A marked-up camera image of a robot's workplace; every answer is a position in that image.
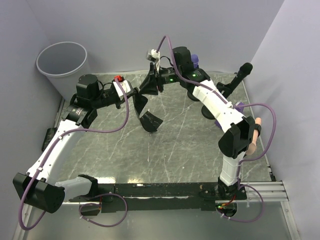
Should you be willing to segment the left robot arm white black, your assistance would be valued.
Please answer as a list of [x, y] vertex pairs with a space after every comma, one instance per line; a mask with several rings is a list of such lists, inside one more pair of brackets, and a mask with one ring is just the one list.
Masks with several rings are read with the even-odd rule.
[[81, 174], [74, 179], [58, 181], [69, 153], [92, 122], [100, 108], [115, 105], [117, 109], [134, 93], [131, 83], [116, 76], [107, 89], [93, 74], [82, 75], [76, 93], [70, 100], [62, 120], [48, 146], [36, 163], [25, 173], [17, 173], [13, 185], [20, 198], [20, 206], [31, 205], [48, 213], [56, 212], [63, 202], [82, 196], [87, 201], [99, 195], [96, 178]]

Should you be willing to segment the black trash bag roll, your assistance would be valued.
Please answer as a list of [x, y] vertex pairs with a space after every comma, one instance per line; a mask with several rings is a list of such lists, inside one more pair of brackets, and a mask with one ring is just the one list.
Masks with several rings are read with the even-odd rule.
[[158, 128], [163, 123], [163, 120], [153, 115], [149, 110], [142, 114], [143, 109], [148, 103], [148, 99], [140, 94], [137, 89], [135, 89], [132, 100], [136, 116], [139, 119], [143, 129], [148, 133], [157, 132]]

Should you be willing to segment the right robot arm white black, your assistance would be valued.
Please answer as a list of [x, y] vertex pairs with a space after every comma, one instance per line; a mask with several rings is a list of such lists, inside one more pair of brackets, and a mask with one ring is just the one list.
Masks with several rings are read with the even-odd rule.
[[261, 120], [245, 116], [236, 109], [228, 96], [251, 73], [253, 66], [245, 63], [236, 77], [228, 84], [214, 84], [211, 77], [198, 65], [198, 58], [185, 46], [172, 50], [170, 67], [161, 67], [159, 49], [150, 50], [146, 58], [150, 61], [149, 72], [139, 87], [141, 95], [158, 95], [165, 84], [179, 83], [187, 90], [188, 97], [203, 104], [201, 113], [215, 120], [223, 131], [218, 147], [223, 154], [223, 163], [218, 178], [218, 193], [230, 199], [241, 189], [238, 182], [241, 160], [256, 151], [256, 141], [261, 130]]

